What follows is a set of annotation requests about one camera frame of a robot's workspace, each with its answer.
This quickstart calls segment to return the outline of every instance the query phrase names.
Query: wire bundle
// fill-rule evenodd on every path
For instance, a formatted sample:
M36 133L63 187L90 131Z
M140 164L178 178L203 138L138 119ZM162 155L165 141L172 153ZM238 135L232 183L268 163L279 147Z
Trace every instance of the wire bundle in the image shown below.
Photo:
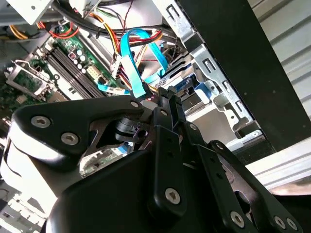
M37 27L39 29L46 29L46 26L42 22L38 22L37 23ZM49 33L51 34L51 36L59 38L59 39L69 39L69 38L75 36L78 33L79 28L76 28L74 32L72 32L72 30L73 30L73 23L71 22L70 23L70 27L69 27L69 29L66 32L64 32L64 33L54 33L52 30L50 30Z
M77 27L80 27L80 28L84 29L85 31L90 32L92 34L95 34L97 36L104 36L107 38L110 37L107 30L105 30L101 27L97 27L93 23L85 20L84 18L81 18L81 16L79 14L75 13L72 9L68 10L68 9L64 8L57 1L54 1L52 3L52 7L56 11L58 11L60 14L62 14L67 20L69 20L70 22L73 22ZM153 30L156 30L156 31L161 30L163 33L168 35L168 36L163 36L162 40L172 42L172 43L175 43L175 41L176 41L175 34L173 33L173 31L170 28L165 27L163 25L143 26L143 27L139 27L139 28L144 29L149 34L152 34ZM133 29L133 28L124 28L124 30L123 29L114 29L113 32L115 33L117 39L120 39L124 32L127 32L131 29Z
M9 27L10 27L12 33L14 34L14 36L16 36L18 39L20 39L20 40L28 39L28 36L27 36L26 34L20 32L20 31L16 28L16 26L10 25Z

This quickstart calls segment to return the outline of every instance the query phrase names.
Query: black cable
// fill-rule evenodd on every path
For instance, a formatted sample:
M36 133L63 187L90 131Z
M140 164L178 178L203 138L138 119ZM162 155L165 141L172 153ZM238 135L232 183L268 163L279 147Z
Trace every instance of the black cable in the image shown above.
M103 7L103 6L111 6L111 5L117 5L117 4L122 4L129 2L131 0L110 0L110 1L102 1L98 4L98 7Z
M72 21L76 26L92 33L92 34L97 34L98 33L98 27L91 22L81 18L79 15L77 15L74 12L70 12L67 9L63 8L57 1L54 1L52 3L52 7L58 11L60 14L65 16L69 21ZM157 30L162 30L166 34L173 34L172 30L169 30L167 27L163 27L163 25L154 25L154 26L143 26L139 27L147 31L148 33L152 33L152 30L157 29ZM122 29L114 29L114 33L117 35L117 37L122 36ZM106 30L101 30L100 31L101 36L109 37L108 32Z
M120 24L121 24L122 27L123 27L122 17L121 17L121 15L120 15L118 12L114 11L113 9L110 9L109 7L104 7L104 6L103 6L103 7L99 7L99 8L101 8L101 9L106 9L106 10L108 10L108 11L113 12L113 13L118 17L118 20L119 20Z

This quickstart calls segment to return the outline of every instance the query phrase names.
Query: white surface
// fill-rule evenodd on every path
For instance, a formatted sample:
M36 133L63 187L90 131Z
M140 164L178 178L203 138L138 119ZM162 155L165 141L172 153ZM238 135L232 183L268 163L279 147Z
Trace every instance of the white surface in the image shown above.
M27 23L32 25L41 18L53 0L7 0L7 2L26 20Z
M249 2L255 6L253 10L256 16L261 18L259 21L267 38L308 116L311 117L311 1Z
M311 176L311 138L247 165L247 169L267 188Z
M249 2L311 117L311 1ZM268 189L310 176L311 138L249 164L247 168Z

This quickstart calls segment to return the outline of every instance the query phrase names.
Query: screw hole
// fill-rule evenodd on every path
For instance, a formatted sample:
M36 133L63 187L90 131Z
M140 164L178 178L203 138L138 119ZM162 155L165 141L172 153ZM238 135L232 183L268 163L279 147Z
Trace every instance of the screw hole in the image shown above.
M217 176L219 179L223 179L223 177L222 177L221 174L219 174L219 173L216 173L216 176Z
M36 122L38 124L42 124L42 125L44 125L46 123L46 121L44 119L38 119L38 120L36 120Z
M147 136L148 132L145 130L141 130L137 133L137 137L145 137Z

